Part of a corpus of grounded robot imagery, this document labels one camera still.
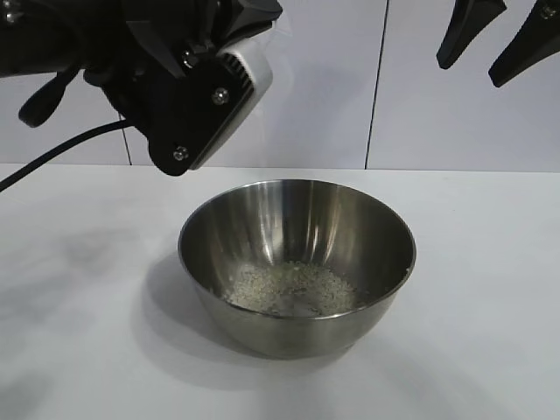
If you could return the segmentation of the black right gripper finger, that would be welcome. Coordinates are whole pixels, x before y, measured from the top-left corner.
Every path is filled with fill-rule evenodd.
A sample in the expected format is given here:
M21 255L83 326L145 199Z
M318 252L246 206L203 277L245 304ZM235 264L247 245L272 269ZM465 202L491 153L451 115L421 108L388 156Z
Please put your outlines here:
M436 54L439 67L452 67L478 34L506 9L502 0L456 0Z
M559 2L536 1L514 38L490 67L497 88L525 70L559 53Z

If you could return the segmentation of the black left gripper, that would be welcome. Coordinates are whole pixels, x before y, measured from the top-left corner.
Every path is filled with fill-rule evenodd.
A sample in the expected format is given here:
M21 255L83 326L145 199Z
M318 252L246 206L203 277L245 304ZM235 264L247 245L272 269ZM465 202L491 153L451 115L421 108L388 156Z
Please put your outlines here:
M101 88L109 103L140 131L172 106L178 87L201 62L240 41L266 32L280 18L277 1L99 2L95 49L85 81Z

